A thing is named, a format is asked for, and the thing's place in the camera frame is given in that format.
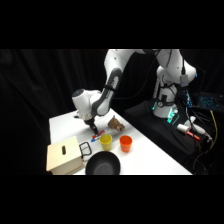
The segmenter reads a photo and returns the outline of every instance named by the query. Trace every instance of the dark background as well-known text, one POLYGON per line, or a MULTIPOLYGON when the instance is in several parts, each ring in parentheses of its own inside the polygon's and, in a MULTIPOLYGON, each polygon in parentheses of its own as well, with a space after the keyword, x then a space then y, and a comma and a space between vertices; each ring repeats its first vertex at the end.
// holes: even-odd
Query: dark background
MULTIPOLYGON (((71 96, 77 89, 103 89, 107 51, 0 50, 1 174, 46 173, 49 118, 75 110, 71 96)), ((183 52, 189 64, 206 70, 203 90, 224 94, 224 49, 184 49, 183 52)), ((152 98, 159 66, 156 62, 148 74, 153 57, 135 54, 129 61, 116 97, 135 95, 147 75, 149 78, 146 88, 136 98, 113 101, 112 108, 120 115, 125 109, 152 98)), ((221 120, 222 116, 217 115, 217 119, 221 120)), ((218 149, 210 159, 214 162, 217 157, 221 158, 218 149)))

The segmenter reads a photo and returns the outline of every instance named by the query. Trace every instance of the white table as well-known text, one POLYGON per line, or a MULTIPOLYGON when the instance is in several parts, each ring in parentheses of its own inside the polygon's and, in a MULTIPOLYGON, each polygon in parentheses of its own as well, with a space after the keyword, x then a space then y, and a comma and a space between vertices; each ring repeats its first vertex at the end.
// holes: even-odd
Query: white table
MULTIPOLYGON (((113 137, 111 152, 120 160, 121 175, 191 175, 190 172, 112 109, 106 116, 96 117, 95 124, 98 130, 105 130, 108 122, 114 115, 125 126, 125 130, 121 133, 117 130, 109 130, 107 132, 107 134, 113 137), (124 153, 120 149, 119 139, 122 135, 129 135, 133 139, 133 145, 129 153, 124 153)), ((72 112, 50 119, 51 144, 76 136, 79 144, 89 142, 93 151, 92 155, 102 151, 99 141, 91 142, 94 135, 92 130, 83 120, 75 119, 74 116, 75 112, 72 112)), ((78 171, 75 175, 85 175, 85 169, 78 171)))

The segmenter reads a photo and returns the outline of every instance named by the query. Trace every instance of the cable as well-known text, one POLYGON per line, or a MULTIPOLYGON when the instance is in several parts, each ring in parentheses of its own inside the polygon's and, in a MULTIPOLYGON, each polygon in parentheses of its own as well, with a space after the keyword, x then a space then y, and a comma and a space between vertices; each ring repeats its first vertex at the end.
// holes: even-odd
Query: cable
POLYGON ((182 75, 186 75, 186 69, 185 69, 185 65, 184 65, 184 52, 182 50, 182 58, 183 58, 183 68, 181 70, 181 74, 182 75))
POLYGON ((172 53, 173 53, 173 49, 171 49, 171 51, 170 51, 170 57, 169 57, 169 60, 168 60, 168 63, 167 63, 167 65, 166 65, 166 67, 168 67, 168 65, 169 65, 169 63, 170 63, 170 59, 171 59, 172 53))
MULTIPOLYGON (((172 90, 169 86, 168 86, 168 88, 171 90, 171 92, 173 93, 175 99, 178 101, 178 104, 179 104, 180 108, 183 110, 183 112, 184 112, 184 114, 186 115, 187 119, 189 120, 192 129, 194 129, 194 131, 195 131, 196 133, 198 133, 197 130, 196 130, 196 128, 195 128, 194 125, 192 124, 191 119, 188 117, 188 115, 185 113, 184 109, 182 108, 182 106, 181 106, 181 104, 180 104, 180 101, 179 101, 179 100, 177 99, 177 97, 176 97, 176 94, 173 92, 173 90, 172 90)), ((193 139, 194 139, 194 144, 195 144, 195 151, 197 151, 197 143, 196 143, 195 138, 193 138, 193 139)))
POLYGON ((215 124, 215 129, 216 129, 215 141, 214 141, 214 143, 212 144, 212 146, 211 146, 211 148, 210 148, 209 150, 207 150, 206 152, 200 154, 200 155, 195 159, 195 161, 194 161, 194 165, 193 165, 193 169, 195 169, 195 164, 196 164, 197 160, 198 160, 201 156, 207 154, 210 150, 213 149, 213 147, 214 147, 214 145, 215 145, 215 143, 216 143, 216 141, 217 141, 217 138, 218 138, 218 128, 217 128, 216 120, 215 120, 213 111, 210 111, 210 112, 211 112, 211 115, 212 115, 212 118, 213 118, 213 121, 214 121, 214 124, 215 124))
POLYGON ((217 124, 216 124, 216 120, 215 120, 215 116, 214 116, 214 114, 213 114, 213 111, 211 111, 211 115, 212 115, 212 118, 213 118, 213 121, 214 121, 214 124, 215 124, 215 130, 216 130, 215 141, 214 141, 214 143, 213 143, 213 145, 212 145, 212 147, 211 147, 211 149, 212 149, 212 148, 214 147, 214 145, 215 145, 217 139, 218 139, 218 127, 217 127, 217 124))
POLYGON ((209 128, 207 127, 207 125, 205 124, 205 122, 201 120, 201 118, 197 115, 197 113, 193 109, 191 109, 191 111, 194 113, 194 115, 197 117, 197 119, 199 121, 201 121, 201 123, 204 125, 205 129, 206 130, 209 130, 209 128))
MULTIPOLYGON (((155 63, 155 61, 156 61, 156 59, 157 59, 157 56, 159 55, 159 53, 160 53, 160 51, 161 51, 161 50, 162 50, 162 49, 159 49, 158 53, 156 54, 156 57, 154 58, 154 60, 153 60, 152 64, 150 65, 150 67, 149 67, 149 70, 148 70, 148 73, 147 73, 147 74, 149 74, 149 73, 150 73, 150 70, 152 69, 152 66, 153 66, 153 64, 155 63)), ((149 75, 147 75, 146 80, 145 80, 145 83, 143 84, 143 86, 142 86, 141 90, 140 90, 137 94, 135 94, 134 96, 131 96, 131 97, 127 97, 127 98, 114 98, 114 100, 128 100, 128 99, 132 99, 132 98, 134 98, 134 97, 138 96, 138 95, 139 95, 139 93, 140 93, 140 92, 142 92, 142 90, 145 88, 145 85, 146 85, 146 83, 147 83, 148 77, 149 77, 149 75)))

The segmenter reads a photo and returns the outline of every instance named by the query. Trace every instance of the small object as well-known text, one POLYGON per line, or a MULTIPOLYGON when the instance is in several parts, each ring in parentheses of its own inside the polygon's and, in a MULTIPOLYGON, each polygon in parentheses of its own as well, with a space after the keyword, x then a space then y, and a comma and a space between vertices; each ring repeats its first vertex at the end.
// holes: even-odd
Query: small object
POLYGON ((180 77, 180 86, 181 87, 185 87, 189 85, 189 81, 188 81, 188 75, 182 75, 180 77))
POLYGON ((128 153, 131 149, 132 138, 130 136, 124 135, 120 138, 121 150, 128 153))
POLYGON ((203 128, 199 127, 198 125, 194 124, 194 122, 196 120, 196 117, 191 116, 190 119, 191 119, 191 123, 193 124, 193 127, 191 127, 191 123, 190 123, 189 120, 187 120, 184 125, 189 127, 190 130, 192 129, 192 130, 196 131, 200 135, 205 135, 206 134, 205 129, 203 129, 203 128))
POLYGON ((98 141, 100 138, 93 138, 92 140, 91 140, 91 142, 96 142, 96 141, 98 141))
POLYGON ((188 131, 191 130, 191 128, 190 127, 187 127, 185 125, 179 124, 177 126, 177 130, 180 131, 180 132, 182 132, 182 133, 184 133, 184 134, 186 134, 188 131))
POLYGON ((117 129, 120 132, 125 129, 124 125, 120 124, 120 122, 115 118, 115 116, 108 123, 108 127, 111 129, 117 129))
POLYGON ((177 126, 177 130, 180 131, 180 132, 182 132, 182 133, 184 133, 184 134, 187 134, 187 135, 189 135, 189 136, 191 136, 191 137, 194 137, 194 138, 195 138, 196 140, 198 140, 198 141, 201 140, 198 136, 196 136, 196 135, 194 135, 193 133, 191 133, 191 132, 190 132, 190 128, 187 127, 187 126, 185 126, 185 125, 179 124, 179 125, 177 126))
POLYGON ((201 141, 201 138, 199 138, 198 136, 196 136, 196 135, 194 135, 193 133, 191 133, 191 132, 186 132, 186 134, 187 135, 189 135, 189 136, 191 136, 192 138, 195 138, 196 140, 198 140, 198 141, 201 141))
POLYGON ((102 134, 104 134, 107 131, 107 129, 105 129, 104 131, 101 131, 100 133, 98 133, 97 135, 94 135, 92 138, 96 138, 101 136, 102 134))
POLYGON ((70 175, 85 167, 77 138, 48 146, 47 167, 53 175, 70 175))
POLYGON ((120 161, 111 152, 96 153, 86 166, 86 175, 120 175, 120 171, 120 161))
POLYGON ((104 151, 110 151, 111 144, 112 144, 112 136, 111 135, 102 135, 100 137, 100 143, 101 143, 104 151))

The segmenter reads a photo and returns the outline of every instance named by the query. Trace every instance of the frying pan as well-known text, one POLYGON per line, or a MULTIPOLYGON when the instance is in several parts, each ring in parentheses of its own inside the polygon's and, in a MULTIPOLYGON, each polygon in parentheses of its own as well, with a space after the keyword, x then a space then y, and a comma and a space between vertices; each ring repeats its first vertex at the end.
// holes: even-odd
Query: frying pan
POLYGON ((119 175, 120 171, 119 159, 107 151, 93 155, 86 166, 86 175, 119 175))

